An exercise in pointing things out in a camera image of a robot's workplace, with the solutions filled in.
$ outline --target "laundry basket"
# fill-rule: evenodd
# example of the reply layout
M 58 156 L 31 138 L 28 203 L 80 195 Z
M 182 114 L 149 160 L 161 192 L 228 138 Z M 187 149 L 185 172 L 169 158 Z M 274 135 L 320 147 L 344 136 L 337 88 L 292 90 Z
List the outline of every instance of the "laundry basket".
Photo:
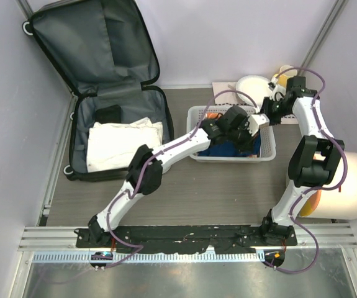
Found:
M 207 112 L 225 113 L 231 106 L 210 106 Z M 190 132 L 202 117 L 205 106 L 191 107 L 188 110 L 186 119 L 186 132 Z M 254 107 L 241 106 L 247 114 L 254 114 Z M 273 160 L 276 156 L 276 143 L 272 127 L 264 127 L 261 133 L 260 157 L 217 157 L 217 156 L 198 156 L 197 153 L 191 154 L 191 158 L 200 163 L 259 163 L 261 161 Z

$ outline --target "white towel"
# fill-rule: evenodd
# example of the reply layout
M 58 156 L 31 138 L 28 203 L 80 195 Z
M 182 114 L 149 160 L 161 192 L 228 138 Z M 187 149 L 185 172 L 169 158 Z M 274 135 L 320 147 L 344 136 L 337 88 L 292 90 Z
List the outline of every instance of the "white towel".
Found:
M 161 145 L 163 124 L 143 118 L 131 124 L 96 122 L 89 131 L 87 171 L 97 172 L 129 166 L 138 147 Z

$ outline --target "blue cloth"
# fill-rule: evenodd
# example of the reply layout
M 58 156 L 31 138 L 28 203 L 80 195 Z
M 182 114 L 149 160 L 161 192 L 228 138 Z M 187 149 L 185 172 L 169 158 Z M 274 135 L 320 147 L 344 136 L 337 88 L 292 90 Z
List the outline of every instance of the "blue cloth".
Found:
M 231 141 L 223 142 L 220 145 L 214 145 L 204 151 L 200 151 L 198 156 L 216 156 L 216 157 L 248 157 L 250 155 L 260 154 L 261 134 L 253 141 L 253 150 L 248 152 L 239 152 Z

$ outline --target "wall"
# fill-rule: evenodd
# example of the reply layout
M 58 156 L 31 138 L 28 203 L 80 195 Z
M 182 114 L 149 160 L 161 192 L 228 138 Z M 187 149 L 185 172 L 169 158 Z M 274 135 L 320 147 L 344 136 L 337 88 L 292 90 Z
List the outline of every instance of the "wall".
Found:
M 347 151 L 357 152 L 356 1 L 348 1 L 310 67 L 327 82 L 321 106 L 329 129 L 336 138 L 345 141 Z M 311 81 L 311 86 L 320 86 L 316 80 Z M 351 226 L 357 239 L 357 220 L 351 221 Z
M 53 0 L 28 0 L 33 10 Z M 300 65 L 334 0 L 137 0 L 159 85 L 210 84 Z
M 70 95 L 23 13 L 0 0 L 0 297 L 7 297 L 24 226 L 35 225 Z

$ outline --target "yellow mug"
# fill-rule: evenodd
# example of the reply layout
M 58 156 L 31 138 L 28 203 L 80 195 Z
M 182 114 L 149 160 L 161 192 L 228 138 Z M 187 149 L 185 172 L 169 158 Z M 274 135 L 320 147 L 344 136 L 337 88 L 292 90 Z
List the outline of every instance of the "yellow mug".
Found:
M 291 66 L 291 65 L 283 65 L 282 67 L 280 67 L 279 73 L 276 73 L 273 76 L 275 77 L 278 74 L 280 74 L 282 71 L 288 70 L 289 68 L 292 68 L 292 67 L 293 66 Z M 278 78 L 278 84 L 286 88 L 287 79 L 289 79 L 293 76 L 296 76 L 297 74 L 298 74 L 297 70 L 289 70 L 289 71 L 285 72 Z

